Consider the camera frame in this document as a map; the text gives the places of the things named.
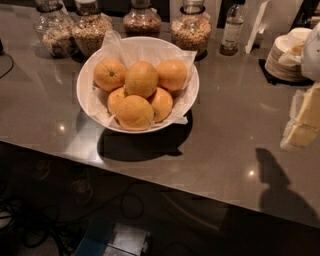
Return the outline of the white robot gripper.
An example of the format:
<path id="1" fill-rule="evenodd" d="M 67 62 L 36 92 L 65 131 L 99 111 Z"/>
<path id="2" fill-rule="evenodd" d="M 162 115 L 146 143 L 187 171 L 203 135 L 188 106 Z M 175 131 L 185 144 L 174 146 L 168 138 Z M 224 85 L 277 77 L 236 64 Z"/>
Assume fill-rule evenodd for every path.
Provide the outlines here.
<path id="1" fill-rule="evenodd" d="M 320 81 L 320 22 L 309 33 L 301 55 L 302 75 Z M 320 133 L 320 84 L 307 91 L 297 90 L 289 111 L 280 147 L 298 150 L 308 147 Z"/>

